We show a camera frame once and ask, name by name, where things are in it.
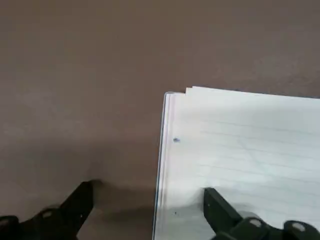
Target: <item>white paper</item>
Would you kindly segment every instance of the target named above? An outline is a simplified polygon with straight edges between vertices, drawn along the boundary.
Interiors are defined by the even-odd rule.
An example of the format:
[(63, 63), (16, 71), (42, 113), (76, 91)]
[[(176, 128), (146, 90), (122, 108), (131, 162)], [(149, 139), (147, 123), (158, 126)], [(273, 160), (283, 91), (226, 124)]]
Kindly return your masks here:
[(210, 239), (203, 188), (282, 228), (320, 229), (320, 100), (210, 88), (173, 94), (156, 240)]

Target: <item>table surface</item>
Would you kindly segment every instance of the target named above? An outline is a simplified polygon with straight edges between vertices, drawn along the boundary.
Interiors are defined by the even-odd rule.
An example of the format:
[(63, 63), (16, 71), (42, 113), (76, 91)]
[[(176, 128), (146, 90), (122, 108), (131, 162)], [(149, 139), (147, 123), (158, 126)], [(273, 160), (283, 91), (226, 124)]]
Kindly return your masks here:
[(79, 239), (151, 239), (164, 93), (197, 85), (320, 96), (319, 8), (2, 2), (0, 214), (24, 220), (101, 179)]

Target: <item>ruled line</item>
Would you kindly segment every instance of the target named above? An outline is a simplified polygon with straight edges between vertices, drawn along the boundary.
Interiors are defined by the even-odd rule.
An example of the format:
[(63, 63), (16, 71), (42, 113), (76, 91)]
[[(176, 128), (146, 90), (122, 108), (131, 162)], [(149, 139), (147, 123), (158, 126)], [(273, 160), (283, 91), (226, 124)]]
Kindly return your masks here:
[(288, 176), (272, 175), (272, 174), (269, 174), (269, 173), (259, 173), (259, 172), (254, 172), (254, 171), (239, 170), (239, 169), (216, 166), (216, 165), (204, 165), (204, 166), (211, 167), (211, 168), (216, 168), (216, 169), (225, 169), (225, 170), (235, 171), (235, 172), (240, 172), (240, 173), (245, 173), (245, 174), (256, 174), (256, 175), (261, 175), (261, 176), (269, 176), (269, 177), (277, 177), (277, 178), (281, 178), (281, 179), (289, 179), (289, 180), (294, 180), (294, 181), (303, 182), (303, 183), (320, 184), (320, 182), (318, 182), (318, 181), (297, 179), (297, 178), (292, 178), (292, 177), (288, 177)]
[(243, 192), (243, 191), (239, 191), (239, 190), (235, 190), (235, 189), (233, 189), (232, 192), (231, 191), (228, 191), (228, 192), (230, 192), (229, 194), (232, 194), (232, 195), (233, 194), (244, 195), (244, 196), (249, 196), (249, 197), (269, 200), (269, 201), (273, 201), (273, 202), (278, 202), (278, 203), (282, 203), (282, 204), (294, 205), (294, 206), (298, 206), (298, 207), (306, 207), (306, 208), (311, 208), (311, 209), (314, 209), (314, 208), (318, 207), (318, 205), (301, 204), (301, 203), (297, 203), (297, 202), (293, 202), (293, 201), (285, 201), (285, 200), (280, 200), (280, 199), (274, 199), (272, 197), (251, 194), (251, 193), (248, 193), (248, 192)]
[[(202, 176), (202, 175), (197, 175), (195, 177), (200, 177), (200, 178), (206, 178), (206, 176)], [(236, 184), (249, 184), (249, 185), (254, 185), (257, 187), (263, 187), (263, 188), (269, 188), (269, 189), (276, 189), (276, 190), (280, 190), (283, 192), (291, 192), (291, 193), (295, 193), (297, 195), (299, 194), (306, 194), (306, 195), (311, 195), (314, 196), (316, 198), (320, 198), (320, 194), (316, 194), (313, 192), (306, 192), (306, 191), (297, 191), (297, 190), (292, 190), (292, 189), (288, 189), (288, 188), (283, 188), (283, 187), (277, 187), (277, 186), (270, 186), (270, 185), (264, 185), (264, 184), (257, 184), (254, 182), (249, 182), (249, 181), (241, 181), (241, 180), (233, 180), (233, 179), (227, 179), (227, 178), (223, 178), (223, 177), (217, 177), (214, 176), (213, 180), (222, 180), (222, 181), (226, 181), (226, 182), (231, 182), (231, 183), (236, 183)]]
[[(231, 145), (226, 145), (226, 144), (221, 144), (221, 143), (215, 143), (212, 142), (213, 145), (221, 146), (224, 148), (232, 148), (232, 149), (241, 149), (245, 150), (243, 147), (240, 146), (231, 146)], [(291, 154), (291, 153), (286, 153), (286, 152), (278, 152), (278, 151), (267, 151), (267, 150), (261, 150), (261, 149), (255, 149), (255, 148), (246, 148), (246, 150), (250, 151), (256, 151), (256, 152), (262, 152), (262, 153), (269, 153), (269, 154), (278, 154), (278, 155), (285, 155), (285, 156), (291, 156), (291, 157), (296, 157), (296, 158), (304, 158), (304, 159), (312, 159), (312, 160), (317, 160), (314, 157), (311, 156), (305, 156), (305, 155), (297, 155), (297, 154)]]
[(254, 136), (243, 136), (243, 135), (224, 133), (224, 132), (202, 130), (202, 131), (200, 131), (200, 133), (209, 134), (209, 135), (224, 135), (224, 136), (230, 136), (230, 137), (234, 137), (234, 138), (252, 139), (252, 140), (259, 140), (259, 141), (265, 141), (265, 142), (271, 142), (271, 143), (298, 145), (301, 147), (306, 147), (306, 148), (311, 148), (311, 149), (319, 149), (320, 148), (320, 145), (309, 145), (309, 144), (305, 144), (305, 143), (281, 141), (281, 140), (275, 140), (275, 139), (266, 139), (266, 138), (259, 138), (259, 137), (254, 137)]
[(290, 129), (283, 129), (283, 128), (275, 128), (275, 127), (268, 127), (268, 126), (256, 126), (256, 125), (248, 125), (248, 124), (239, 124), (239, 123), (233, 123), (233, 122), (226, 122), (226, 121), (219, 121), (214, 119), (208, 119), (208, 120), (202, 120), (204, 123), (218, 123), (218, 124), (226, 124), (226, 125), (233, 125), (233, 126), (240, 126), (240, 127), (247, 127), (247, 128), (255, 128), (255, 129), (267, 129), (267, 130), (274, 130), (279, 132), (289, 132), (289, 133), (298, 133), (303, 135), (310, 135), (313, 137), (320, 138), (320, 133), (314, 133), (314, 132), (305, 132), (305, 131), (299, 131), (299, 130), (290, 130)]
[[(230, 159), (230, 160), (233, 160), (233, 161), (251, 162), (250, 160), (245, 159), (245, 158), (238, 158), (238, 157), (232, 157), (232, 156), (222, 156), (222, 155), (216, 155), (216, 156), (212, 157), (211, 159), (218, 159), (218, 158)], [(270, 166), (293, 169), (293, 170), (299, 170), (299, 171), (302, 170), (302, 171), (307, 171), (307, 172), (311, 172), (311, 173), (319, 173), (319, 171), (320, 171), (320, 169), (311, 170), (311, 169), (307, 169), (307, 168), (303, 168), (303, 167), (292, 167), (292, 166), (288, 166), (288, 165), (284, 165), (284, 164), (269, 163), (269, 162), (259, 161), (259, 160), (254, 160), (254, 162), (257, 162), (257, 163), (260, 163), (260, 164), (264, 164), (264, 165), (270, 165)], [(199, 165), (199, 166), (210, 166), (210, 165), (202, 164), (202, 163), (197, 163), (197, 165)]]

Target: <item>black mechanical part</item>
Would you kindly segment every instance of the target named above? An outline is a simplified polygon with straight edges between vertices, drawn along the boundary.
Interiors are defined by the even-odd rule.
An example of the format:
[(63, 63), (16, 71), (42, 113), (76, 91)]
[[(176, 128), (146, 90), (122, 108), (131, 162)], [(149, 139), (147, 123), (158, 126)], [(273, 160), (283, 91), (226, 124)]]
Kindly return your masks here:
[(204, 189), (203, 214), (216, 236), (213, 240), (320, 240), (316, 228), (290, 220), (283, 229), (258, 217), (243, 218), (214, 188)]
[(21, 223), (16, 216), (0, 217), (0, 240), (77, 240), (94, 206), (93, 191), (93, 181), (84, 181), (58, 208)]

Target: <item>lined paper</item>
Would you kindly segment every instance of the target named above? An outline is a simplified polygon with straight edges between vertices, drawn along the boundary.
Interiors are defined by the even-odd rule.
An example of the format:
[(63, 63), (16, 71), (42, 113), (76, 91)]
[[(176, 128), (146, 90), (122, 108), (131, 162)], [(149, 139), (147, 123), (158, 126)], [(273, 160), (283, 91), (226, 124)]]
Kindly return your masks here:
[(298, 220), (320, 229), (319, 99), (193, 87), (171, 100), (156, 240), (212, 238), (205, 187), (274, 227)]

